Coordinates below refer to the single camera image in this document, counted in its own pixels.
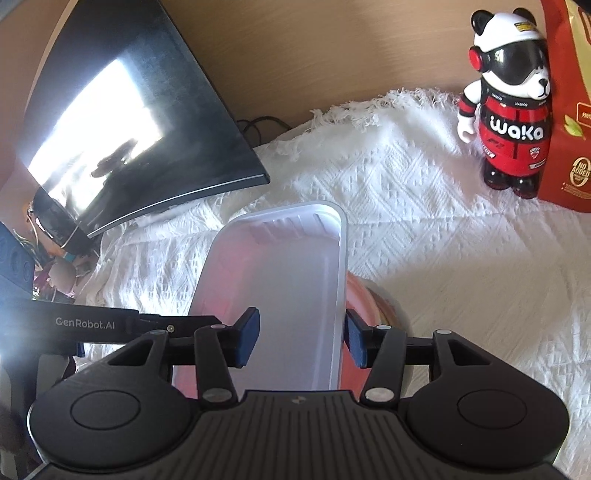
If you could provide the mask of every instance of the monitor screen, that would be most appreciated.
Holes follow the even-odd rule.
[[[267,172],[157,0],[80,0],[25,114],[20,159],[87,235]]]

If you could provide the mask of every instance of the black goggles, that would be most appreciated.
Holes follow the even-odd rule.
[[[544,42],[525,40],[490,51],[490,70],[509,85],[520,85],[531,72],[548,65]]]

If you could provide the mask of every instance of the colorful toy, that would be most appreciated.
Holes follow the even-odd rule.
[[[550,75],[546,44],[529,10],[496,15],[478,10],[469,58],[482,74],[464,90],[457,133],[476,139],[475,112],[480,104],[478,133],[486,155],[483,179],[495,190],[512,188],[532,199],[550,145]]]

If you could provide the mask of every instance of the figurine legs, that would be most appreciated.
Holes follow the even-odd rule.
[[[517,196],[531,200],[538,195],[538,189],[540,188],[540,174],[529,177],[513,177],[513,193]]]
[[[540,174],[529,177],[512,177],[497,170],[488,160],[484,160],[482,178],[486,186],[494,190],[513,188],[513,192],[523,199],[531,200],[538,195],[540,188]]]
[[[505,190],[512,186],[512,178],[497,170],[488,160],[484,160],[482,178],[486,186],[494,190]]]

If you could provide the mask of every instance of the red snack bag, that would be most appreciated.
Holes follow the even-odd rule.
[[[541,0],[553,130],[538,197],[591,212],[591,15],[573,0]]]

